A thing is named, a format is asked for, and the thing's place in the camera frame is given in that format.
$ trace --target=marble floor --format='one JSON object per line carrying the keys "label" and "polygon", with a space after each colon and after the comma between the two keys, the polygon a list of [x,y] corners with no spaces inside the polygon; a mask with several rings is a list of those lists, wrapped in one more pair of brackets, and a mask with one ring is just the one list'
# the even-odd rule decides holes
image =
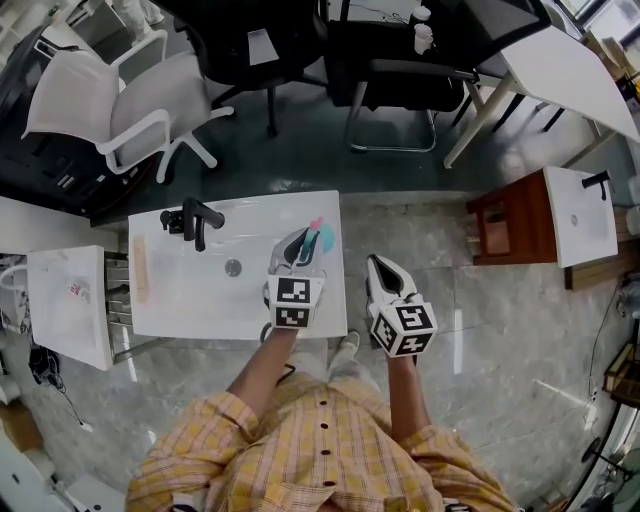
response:
{"label": "marble floor", "polygon": [[[440,324],[419,359],[433,421],[456,429],[521,505],[570,493],[584,471],[580,455],[614,409],[600,392],[602,374],[631,332],[612,307],[594,350],[615,283],[573,293],[553,264],[473,267],[460,203],[345,204],[342,220],[350,325],[365,332],[368,254],[411,270]],[[93,427],[87,432],[60,393],[31,378],[26,337],[8,342],[7,365],[59,476],[72,481],[89,472],[121,490],[181,409],[225,389],[257,346],[176,340],[107,372],[62,357],[67,394]],[[357,358],[388,395],[382,351],[363,343]]]}

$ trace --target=faucet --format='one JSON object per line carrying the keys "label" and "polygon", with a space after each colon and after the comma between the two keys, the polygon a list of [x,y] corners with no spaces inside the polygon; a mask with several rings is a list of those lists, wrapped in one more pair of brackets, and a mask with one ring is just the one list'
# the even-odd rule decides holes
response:
{"label": "faucet", "polygon": [[175,212],[163,211],[160,214],[162,229],[169,229],[172,235],[184,234],[185,242],[196,241],[196,251],[205,250],[204,225],[209,224],[214,229],[224,226],[224,215],[212,210],[193,197],[187,197],[182,203],[182,210]]}
{"label": "faucet", "polygon": [[582,180],[582,186],[587,189],[589,187],[593,187],[594,185],[600,185],[600,189],[602,190],[602,200],[607,200],[607,192],[604,188],[604,182],[611,181],[611,176],[609,176],[609,171],[602,171],[599,174],[594,174],[590,178],[585,178]]}

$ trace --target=bottle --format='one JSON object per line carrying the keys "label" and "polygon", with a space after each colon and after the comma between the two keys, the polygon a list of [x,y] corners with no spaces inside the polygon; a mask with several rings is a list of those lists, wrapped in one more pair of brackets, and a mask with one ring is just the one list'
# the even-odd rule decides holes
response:
{"label": "bottle", "polygon": [[418,55],[424,54],[425,51],[431,49],[433,44],[433,32],[431,27],[418,23],[415,26],[416,37],[413,41],[413,49]]}
{"label": "bottle", "polygon": [[409,30],[413,32],[416,25],[422,23],[426,24],[431,17],[431,11],[427,9],[424,5],[418,5],[413,12],[411,13],[411,17],[409,18]]}

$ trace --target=white sink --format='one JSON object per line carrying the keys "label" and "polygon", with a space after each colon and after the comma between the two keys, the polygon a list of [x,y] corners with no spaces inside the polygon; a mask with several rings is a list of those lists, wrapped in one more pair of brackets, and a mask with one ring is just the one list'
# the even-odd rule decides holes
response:
{"label": "white sink", "polygon": [[[262,286],[273,247],[293,231],[324,217],[335,245],[324,255],[325,289],[312,327],[300,337],[347,334],[338,193],[307,192],[206,203],[225,216],[221,229],[205,225],[206,249],[170,235],[160,223],[162,210],[129,217],[129,273],[133,330],[136,334],[177,338],[258,339],[269,322]],[[134,239],[144,237],[143,251]],[[242,271],[230,277],[229,260]],[[146,267],[146,289],[144,286]]]}
{"label": "white sink", "polygon": [[544,169],[561,268],[618,254],[609,184],[604,183],[603,201],[599,185],[582,186],[591,176],[561,167]]}

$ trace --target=shoe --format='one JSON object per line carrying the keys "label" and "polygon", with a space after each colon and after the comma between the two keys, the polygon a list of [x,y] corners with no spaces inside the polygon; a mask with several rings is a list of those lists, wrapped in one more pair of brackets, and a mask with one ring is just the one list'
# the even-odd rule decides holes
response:
{"label": "shoe", "polygon": [[164,16],[162,14],[158,14],[157,16],[147,20],[147,23],[151,26],[157,25],[158,23],[162,23],[164,21]]}
{"label": "shoe", "polygon": [[349,331],[347,335],[340,340],[338,350],[343,348],[350,348],[355,352],[360,348],[360,333],[358,331]]}

